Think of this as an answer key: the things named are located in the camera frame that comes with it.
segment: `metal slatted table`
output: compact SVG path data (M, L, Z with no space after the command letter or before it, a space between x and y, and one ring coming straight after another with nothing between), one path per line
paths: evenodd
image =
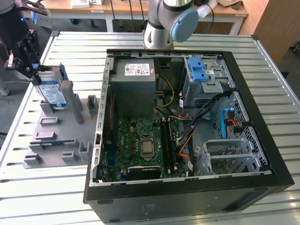
M100 95L107 48L142 47L139 33L61 32L50 37L41 61L44 65L62 62L74 82L74 92L86 98L90 94ZM260 42L249 36L194 35L184 43L174 43L174 47L233 52L295 185L267 196L242 212L143 223L299 224L300 103ZM23 168L41 111L39 100L30 85L0 151L1 224L99 224L94 211L83 204L86 166Z

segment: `motherboard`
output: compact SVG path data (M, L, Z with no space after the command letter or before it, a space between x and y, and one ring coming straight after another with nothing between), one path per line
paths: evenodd
M108 164L115 165L109 170L109 177L120 181L140 176L185 176L184 162L176 160L175 140L179 135L177 120L120 120L117 151L107 158Z

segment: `orange wire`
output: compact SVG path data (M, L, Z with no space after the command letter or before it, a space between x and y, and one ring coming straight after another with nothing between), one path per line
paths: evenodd
M182 111L182 108L180 108L180 110L179 110L179 117L182 118L182 119L185 119L186 116L182 116L181 111Z
M235 127L238 126L238 123L235 120L229 119L227 121L232 122Z
M226 136L227 136L227 138L229 138L229 129L228 129L228 126L226 126Z
M188 139L186 140L186 142L184 142L184 144L183 144L183 146L182 146L182 148L181 148L181 150L180 150L180 152L179 152L179 156L186 156L186 157L187 157L187 155L182 154L182 151L183 151L184 147L188 144L188 141L189 141L189 140L191 139L191 137L193 136L193 133L194 133L194 131L190 134L190 136L188 137Z

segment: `green motherboard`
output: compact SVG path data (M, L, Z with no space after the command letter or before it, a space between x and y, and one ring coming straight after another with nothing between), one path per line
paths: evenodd
M161 140L160 120L120 120L118 124L116 168L135 165L156 165L161 167L160 178L185 176L183 161L176 162L172 173L164 169L164 149ZM171 135L174 140L180 132L177 120L170 121ZM122 180L116 170L110 170L112 181Z

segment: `blue cable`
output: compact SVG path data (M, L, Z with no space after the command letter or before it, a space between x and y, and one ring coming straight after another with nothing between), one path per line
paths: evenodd
M229 112L229 110L231 112L233 112L234 108L230 108L230 109L226 108L226 109L223 109L222 112L221 112L221 129L222 129L222 136L223 136L224 139L227 139L224 116L225 116L225 113Z

